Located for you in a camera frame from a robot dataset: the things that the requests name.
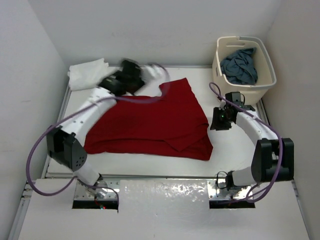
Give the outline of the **white printed t shirt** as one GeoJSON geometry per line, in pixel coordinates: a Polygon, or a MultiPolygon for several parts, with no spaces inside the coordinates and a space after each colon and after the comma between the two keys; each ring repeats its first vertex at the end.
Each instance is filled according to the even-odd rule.
{"type": "Polygon", "coordinates": [[[114,72],[116,68],[110,67],[104,58],[81,64],[71,65],[67,76],[71,91],[82,91],[95,88],[103,78],[114,72]]]}

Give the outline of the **red t shirt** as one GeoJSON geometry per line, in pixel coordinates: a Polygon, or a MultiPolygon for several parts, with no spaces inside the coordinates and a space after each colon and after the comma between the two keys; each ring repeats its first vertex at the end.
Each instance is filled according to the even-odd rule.
{"type": "Polygon", "coordinates": [[[118,101],[89,130],[84,149],[208,161],[208,119],[186,78],[163,83],[165,96],[149,104],[118,101]]]}

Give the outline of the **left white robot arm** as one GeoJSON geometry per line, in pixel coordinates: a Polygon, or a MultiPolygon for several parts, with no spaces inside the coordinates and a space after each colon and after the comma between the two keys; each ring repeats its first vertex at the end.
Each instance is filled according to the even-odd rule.
{"type": "Polygon", "coordinates": [[[46,135],[50,158],[71,170],[84,184],[94,186],[101,176],[87,162],[84,142],[88,131],[117,104],[117,97],[135,94],[154,76],[151,67],[123,60],[117,70],[98,82],[78,112],[68,116],[46,135]]]}

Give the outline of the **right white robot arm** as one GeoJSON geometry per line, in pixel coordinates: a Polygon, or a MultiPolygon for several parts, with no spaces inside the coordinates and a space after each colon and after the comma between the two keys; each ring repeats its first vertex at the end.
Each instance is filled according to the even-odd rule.
{"type": "Polygon", "coordinates": [[[251,105],[246,105],[240,92],[225,94],[225,101],[213,109],[211,130],[227,131],[232,123],[240,127],[255,146],[251,165],[231,170],[225,177],[225,188],[253,184],[291,181],[294,179],[294,142],[278,135],[263,123],[251,105]]]}

